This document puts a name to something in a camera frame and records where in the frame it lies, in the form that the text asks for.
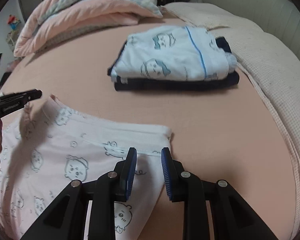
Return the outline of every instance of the blue stripe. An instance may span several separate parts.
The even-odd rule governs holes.
[[[206,71],[206,67],[204,66],[202,54],[201,54],[200,50],[198,49],[198,47],[194,44],[194,41],[193,41],[193,39],[192,39],[192,37],[191,37],[190,31],[189,31],[189,29],[188,29],[187,26],[185,26],[185,29],[188,31],[189,38],[190,38],[190,40],[191,40],[193,46],[195,47],[195,49],[198,51],[198,53],[199,53],[199,55],[200,55],[201,65],[202,65],[202,67],[203,67],[203,69],[204,69],[204,78],[206,79],[206,78],[207,78],[207,71]]]

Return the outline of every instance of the silver screw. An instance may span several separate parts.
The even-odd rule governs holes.
[[[73,180],[71,181],[71,186],[72,187],[78,187],[80,185],[80,180]]]
[[[111,179],[115,178],[117,175],[118,174],[115,171],[111,171],[111,172],[108,173],[108,177],[111,178]]]
[[[226,186],[228,186],[228,183],[225,180],[219,180],[218,185],[220,187],[226,187]]]
[[[191,173],[189,171],[181,172],[181,177],[183,177],[183,178],[189,178],[190,176],[191,176]]]

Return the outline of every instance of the cream blanket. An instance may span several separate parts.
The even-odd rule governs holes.
[[[293,238],[300,229],[300,61],[278,38],[263,32],[254,22],[215,5],[171,3],[164,8],[191,26],[224,36],[240,62],[239,68],[273,115],[289,149],[296,182]],[[212,9],[218,9],[218,13],[212,14]]]

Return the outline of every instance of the headboard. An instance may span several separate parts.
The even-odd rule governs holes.
[[[258,24],[279,38],[300,60],[300,12],[290,0],[198,0]]]

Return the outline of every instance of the bed sheet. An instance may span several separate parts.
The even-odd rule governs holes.
[[[69,107],[116,122],[172,128],[174,158],[203,180],[226,179],[280,240],[290,238],[295,217],[295,180],[288,149],[271,114],[249,79],[229,90],[210,92],[116,92],[106,70],[127,36],[180,19],[144,19],[87,34],[26,57],[3,92],[40,89],[39,108],[50,94]],[[18,113],[3,119],[4,125]],[[139,239],[182,239],[183,204],[165,189]]]

